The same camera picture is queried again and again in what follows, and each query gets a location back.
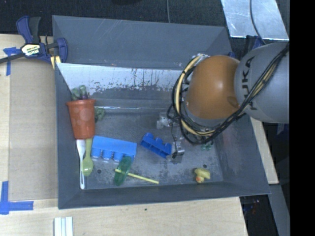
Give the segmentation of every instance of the white plastic spoon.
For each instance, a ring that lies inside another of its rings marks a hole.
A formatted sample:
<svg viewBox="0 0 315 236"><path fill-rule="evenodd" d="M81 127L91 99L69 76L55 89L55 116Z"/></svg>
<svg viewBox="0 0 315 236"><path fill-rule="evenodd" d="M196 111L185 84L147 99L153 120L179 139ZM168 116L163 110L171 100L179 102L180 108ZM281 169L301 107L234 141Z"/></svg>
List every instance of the white plastic spoon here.
<svg viewBox="0 0 315 236"><path fill-rule="evenodd" d="M85 183L84 183L84 176L83 176L82 161L83 161L83 155L86 150L86 143L85 143L85 140L81 140L81 139L78 139L76 142L77 142L77 148L78 148L79 157L80 157L80 188L83 190L85 189Z"/></svg>

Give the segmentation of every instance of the small yellow toy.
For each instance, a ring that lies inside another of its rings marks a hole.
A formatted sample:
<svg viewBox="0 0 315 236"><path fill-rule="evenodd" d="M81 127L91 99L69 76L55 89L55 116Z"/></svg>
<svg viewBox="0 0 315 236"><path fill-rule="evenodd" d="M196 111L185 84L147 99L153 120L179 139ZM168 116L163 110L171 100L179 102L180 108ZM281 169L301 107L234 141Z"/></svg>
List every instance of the small yellow toy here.
<svg viewBox="0 0 315 236"><path fill-rule="evenodd" d="M208 170L205 170L203 168L197 168L194 170L194 172L197 174L196 176L197 183L203 183L205 178L210 179L210 172Z"/></svg>

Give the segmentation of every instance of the terracotta cup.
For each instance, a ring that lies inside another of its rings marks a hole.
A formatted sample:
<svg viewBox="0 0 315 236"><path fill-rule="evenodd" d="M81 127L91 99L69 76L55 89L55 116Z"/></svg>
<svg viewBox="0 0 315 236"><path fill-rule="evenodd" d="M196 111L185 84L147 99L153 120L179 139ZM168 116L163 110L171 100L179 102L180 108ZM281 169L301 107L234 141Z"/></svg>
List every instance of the terracotta cup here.
<svg viewBox="0 0 315 236"><path fill-rule="evenodd" d="M92 138L95 135L95 102L95 99L66 102L75 139L87 139Z"/></svg>

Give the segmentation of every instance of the blue toy block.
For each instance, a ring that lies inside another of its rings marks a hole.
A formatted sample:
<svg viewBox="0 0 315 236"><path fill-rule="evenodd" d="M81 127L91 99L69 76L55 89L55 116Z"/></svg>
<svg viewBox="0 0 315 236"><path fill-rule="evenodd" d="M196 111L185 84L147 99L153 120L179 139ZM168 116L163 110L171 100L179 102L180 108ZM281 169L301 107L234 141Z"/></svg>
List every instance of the blue toy block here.
<svg viewBox="0 0 315 236"><path fill-rule="evenodd" d="M34 201L9 202L8 201L9 182L2 182L0 214L8 215L10 211L15 210L33 210Z"/></svg>
<svg viewBox="0 0 315 236"><path fill-rule="evenodd" d="M124 156L130 156L133 160L137 152L137 143L126 142L113 138L94 136L91 156L120 162Z"/></svg>
<svg viewBox="0 0 315 236"><path fill-rule="evenodd" d="M163 140L159 137L156 137L154 139L154 135L151 133L146 133L142 141L140 143L143 147L151 150L155 154L158 154L159 156L166 158L166 156L170 155L172 153L172 145L169 143L163 143Z"/></svg>

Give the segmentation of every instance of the wooden table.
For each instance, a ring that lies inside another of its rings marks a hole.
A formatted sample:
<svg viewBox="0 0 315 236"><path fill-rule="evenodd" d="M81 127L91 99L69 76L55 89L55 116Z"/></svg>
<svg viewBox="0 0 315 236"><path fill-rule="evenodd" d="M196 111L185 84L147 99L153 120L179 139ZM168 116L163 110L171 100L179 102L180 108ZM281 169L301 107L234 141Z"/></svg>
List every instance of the wooden table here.
<svg viewBox="0 0 315 236"><path fill-rule="evenodd" d="M0 34L3 48L21 47L19 35ZM75 236L246 236L239 198L58 210L53 69L17 59L6 76L0 65L0 182L9 200L34 200L34 210L0 215L0 236L51 236L55 217L73 218ZM269 184L278 182L262 123L252 119Z"/></svg>

